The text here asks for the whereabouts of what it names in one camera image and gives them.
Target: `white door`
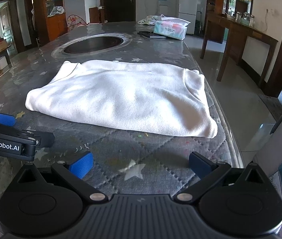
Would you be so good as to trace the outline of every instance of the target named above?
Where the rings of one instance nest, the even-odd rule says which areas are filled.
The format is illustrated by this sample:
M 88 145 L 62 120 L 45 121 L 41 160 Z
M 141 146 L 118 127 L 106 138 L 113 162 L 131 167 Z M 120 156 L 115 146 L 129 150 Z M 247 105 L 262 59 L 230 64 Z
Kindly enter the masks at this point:
M 195 27 L 195 19 L 196 19 L 196 15 L 193 14 L 185 14 L 185 13 L 179 13 L 178 18 L 186 20 L 191 22 L 188 26 L 187 26 L 187 34 L 194 34 L 194 27 Z
M 196 15 L 197 0 L 179 0 L 179 13 Z

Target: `white sweater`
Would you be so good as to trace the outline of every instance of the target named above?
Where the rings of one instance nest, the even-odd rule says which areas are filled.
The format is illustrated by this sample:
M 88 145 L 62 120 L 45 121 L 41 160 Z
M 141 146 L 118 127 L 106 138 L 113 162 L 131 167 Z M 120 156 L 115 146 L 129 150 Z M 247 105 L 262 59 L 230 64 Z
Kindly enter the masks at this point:
M 204 75 L 170 64 L 65 61 L 50 83 L 28 93 L 26 107 L 123 130 L 207 138 L 217 134 Z

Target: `black circular housing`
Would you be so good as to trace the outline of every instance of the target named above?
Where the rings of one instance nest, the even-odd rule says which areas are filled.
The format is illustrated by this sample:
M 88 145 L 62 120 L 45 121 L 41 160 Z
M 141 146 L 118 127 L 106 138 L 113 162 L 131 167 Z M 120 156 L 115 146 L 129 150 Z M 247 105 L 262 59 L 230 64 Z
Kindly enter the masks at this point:
M 77 41 L 63 50 L 68 54 L 82 54 L 115 47 L 123 43 L 123 39 L 115 36 L 98 36 Z

